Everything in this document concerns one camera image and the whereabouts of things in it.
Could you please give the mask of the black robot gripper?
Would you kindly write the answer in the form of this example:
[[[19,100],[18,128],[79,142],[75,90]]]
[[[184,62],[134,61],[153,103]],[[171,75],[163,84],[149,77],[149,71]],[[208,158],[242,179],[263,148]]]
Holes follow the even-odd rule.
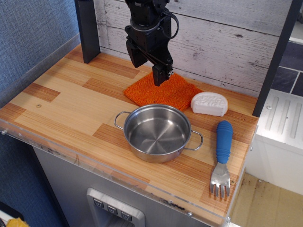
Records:
[[[171,39],[171,18],[165,16],[150,30],[136,30],[126,26],[126,47],[135,68],[150,61],[155,86],[160,86],[173,75],[173,59],[168,50]]]

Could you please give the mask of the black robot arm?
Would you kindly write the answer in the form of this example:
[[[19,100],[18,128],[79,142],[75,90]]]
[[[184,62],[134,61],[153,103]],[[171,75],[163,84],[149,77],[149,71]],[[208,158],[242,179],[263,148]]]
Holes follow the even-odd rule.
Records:
[[[150,61],[153,64],[154,84],[160,86],[173,74],[173,59],[169,41],[176,37],[178,19],[166,5],[168,0],[127,0],[131,12],[126,47],[132,64],[138,68]]]

